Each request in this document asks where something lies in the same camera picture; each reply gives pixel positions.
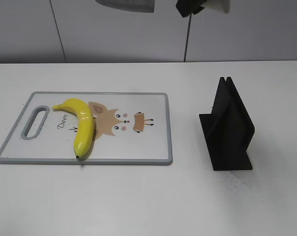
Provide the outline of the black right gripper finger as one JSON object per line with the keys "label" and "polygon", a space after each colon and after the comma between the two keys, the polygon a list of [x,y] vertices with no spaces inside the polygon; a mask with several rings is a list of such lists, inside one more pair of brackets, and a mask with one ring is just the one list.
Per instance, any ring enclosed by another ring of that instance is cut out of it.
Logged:
{"label": "black right gripper finger", "polygon": [[196,15],[204,10],[202,4],[207,0],[177,0],[176,9],[181,17],[188,17],[191,14]]}

